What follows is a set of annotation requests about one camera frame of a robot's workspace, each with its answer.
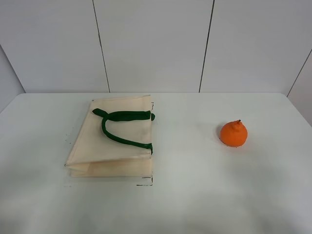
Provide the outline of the white linen bag green handles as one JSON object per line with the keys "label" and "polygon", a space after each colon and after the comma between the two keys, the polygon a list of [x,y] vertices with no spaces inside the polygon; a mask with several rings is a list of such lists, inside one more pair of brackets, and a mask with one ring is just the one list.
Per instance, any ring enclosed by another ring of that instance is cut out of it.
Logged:
{"label": "white linen bag green handles", "polygon": [[150,95],[92,100],[65,167],[72,177],[152,177]]}

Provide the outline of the orange with stem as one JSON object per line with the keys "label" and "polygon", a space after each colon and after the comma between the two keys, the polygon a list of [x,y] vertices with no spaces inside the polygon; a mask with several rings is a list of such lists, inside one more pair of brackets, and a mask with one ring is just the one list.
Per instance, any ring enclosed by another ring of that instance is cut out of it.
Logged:
{"label": "orange with stem", "polygon": [[226,123],[220,131],[220,140],[227,146],[240,147],[248,137],[248,131],[242,121],[236,120]]}

